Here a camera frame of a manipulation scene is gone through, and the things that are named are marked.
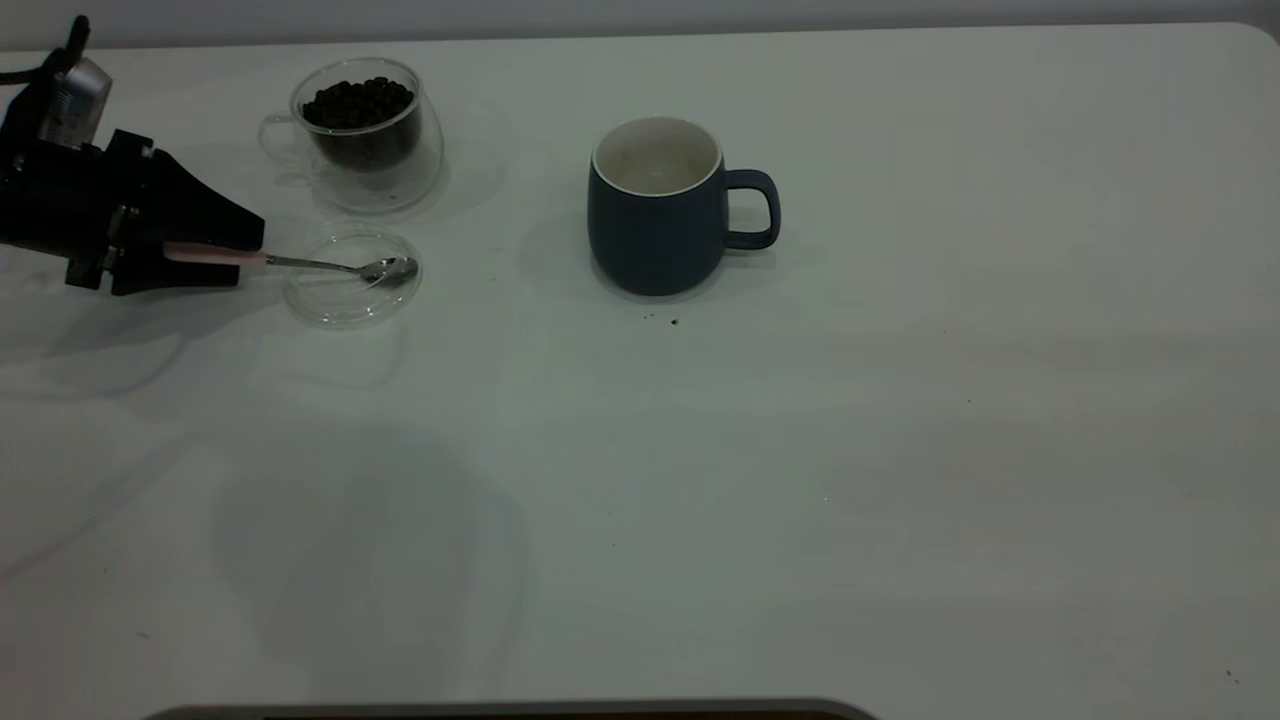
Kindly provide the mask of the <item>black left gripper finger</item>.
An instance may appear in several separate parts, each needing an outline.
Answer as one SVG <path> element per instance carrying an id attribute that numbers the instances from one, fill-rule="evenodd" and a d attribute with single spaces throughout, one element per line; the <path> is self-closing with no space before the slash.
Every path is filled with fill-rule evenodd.
<path id="1" fill-rule="evenodd" d="M 116 297 L 157 290 L 228 290 L 237 287 L 238 266 L 142 260 L 123 263 L 111 270 L 110 295 Z"/>
<path id="2" fill-rule="evenodd" d="M 122 154 L 122 247 L 156 252 L 164 243 L 259 251 L 265 220 L 220 195 L 163 150 Z"/>

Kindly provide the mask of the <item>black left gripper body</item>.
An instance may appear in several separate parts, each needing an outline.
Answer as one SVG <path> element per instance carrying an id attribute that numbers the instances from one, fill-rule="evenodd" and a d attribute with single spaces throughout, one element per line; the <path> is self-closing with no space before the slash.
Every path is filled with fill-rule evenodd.
<path id="1" fill-rule="evenodd" d="M 52 86 L 28 85 L 3 120 L 3 243 L 58 258 L 64 282 L 113 292 L 156 287 L 156 237 L 145 202 L 154 141 L 118 131 L 106 149 L 42 138 Z"/>

